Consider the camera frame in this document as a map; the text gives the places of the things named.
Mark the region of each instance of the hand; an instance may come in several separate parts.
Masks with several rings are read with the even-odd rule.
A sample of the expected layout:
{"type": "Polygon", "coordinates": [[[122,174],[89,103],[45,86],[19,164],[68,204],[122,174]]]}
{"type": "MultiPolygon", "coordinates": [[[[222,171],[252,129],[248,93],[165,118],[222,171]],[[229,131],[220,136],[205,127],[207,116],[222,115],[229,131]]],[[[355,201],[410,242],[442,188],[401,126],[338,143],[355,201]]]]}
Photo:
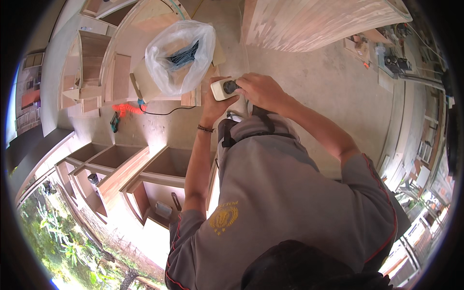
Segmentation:
{"type": "Polygon", "coordinates": [[[283,116],[285,109],[296,102],[270,76],[246,73],[236,83],[242,88],[235,91],[244,95],[252,104],[283,116]]]}
{"type": "Polygon", "coordinates": [[[208,92],[205,95],[205,107],[200,119],[200,125],[203,127],[212,129],[214,122],[225,113],[230,105],[240,98],[240,96],[233,96],[219,102],[214,99],[213,92],[211,91],[211,84],[225,78],[229,77],[212,77],[209,80],[208,92]]]}

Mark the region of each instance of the forearm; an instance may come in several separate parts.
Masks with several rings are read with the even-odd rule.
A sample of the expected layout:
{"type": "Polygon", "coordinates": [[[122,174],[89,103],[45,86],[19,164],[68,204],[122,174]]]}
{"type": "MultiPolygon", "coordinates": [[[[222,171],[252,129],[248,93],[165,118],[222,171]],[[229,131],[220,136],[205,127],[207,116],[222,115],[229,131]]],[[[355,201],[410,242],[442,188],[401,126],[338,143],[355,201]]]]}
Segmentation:
{"type": "MultiPolygon", "coordinates": [[[[213,123],[201,120],[200,125],[212,128],[213,123]]],[[[183,211],[197,209],[206,213],[209,188],[211,133],[197,130],[192,155],[185,176],[185,202],[183,211]]]]}
{"type": "Polygon", "coordinates": [[[281,115],[295,121],[310,133],[335,158],[344,159],[359,153],[353,138],[330,119],[292,99],[281,115]]]}

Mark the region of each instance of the yellow embroidered logo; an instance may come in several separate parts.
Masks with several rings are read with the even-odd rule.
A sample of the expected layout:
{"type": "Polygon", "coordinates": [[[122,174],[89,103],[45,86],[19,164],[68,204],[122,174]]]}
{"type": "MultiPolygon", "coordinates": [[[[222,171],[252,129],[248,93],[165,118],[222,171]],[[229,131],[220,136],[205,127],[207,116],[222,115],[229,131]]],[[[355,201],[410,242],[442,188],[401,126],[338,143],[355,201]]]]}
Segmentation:
{"type": "Polygon", "coordinates": [[[226,202],[218,205],[216,210],[209,218],[209,225],[214,229],[214,232],[220,236],[226,231],[228,226],[231,226],[238,217],[238,209],[236,208],[238,201],[226,202]]]}

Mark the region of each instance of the clear plastic bag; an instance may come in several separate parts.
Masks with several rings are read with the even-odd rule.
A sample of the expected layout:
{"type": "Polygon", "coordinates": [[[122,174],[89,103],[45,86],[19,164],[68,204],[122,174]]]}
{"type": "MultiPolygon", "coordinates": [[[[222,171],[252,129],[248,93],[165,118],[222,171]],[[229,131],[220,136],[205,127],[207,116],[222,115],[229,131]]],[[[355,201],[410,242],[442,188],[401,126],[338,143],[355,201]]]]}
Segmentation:
{"type": "Polygon", "coordinates": [[[145,65],[161,92],[178,96],[194,90],[213,60],[216,31],[205,23],[180,20],[147,46],[145,65]]]}

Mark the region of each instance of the beaded bracelet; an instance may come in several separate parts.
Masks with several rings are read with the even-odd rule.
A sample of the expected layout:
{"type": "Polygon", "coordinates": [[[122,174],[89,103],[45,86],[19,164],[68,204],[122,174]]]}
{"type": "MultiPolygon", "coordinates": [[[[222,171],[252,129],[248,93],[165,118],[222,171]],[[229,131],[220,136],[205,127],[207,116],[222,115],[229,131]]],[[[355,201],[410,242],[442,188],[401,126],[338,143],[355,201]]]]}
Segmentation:
{"type": "Polygon", "coordinates": [[[214,129],[208,129],[206,127],[203,127],[201,125],[198,125],[197,127],[198,130],[202,130],[202,131],[205,131],[205,132],[209,132],[209,133],[212,133],[214,129]]]}

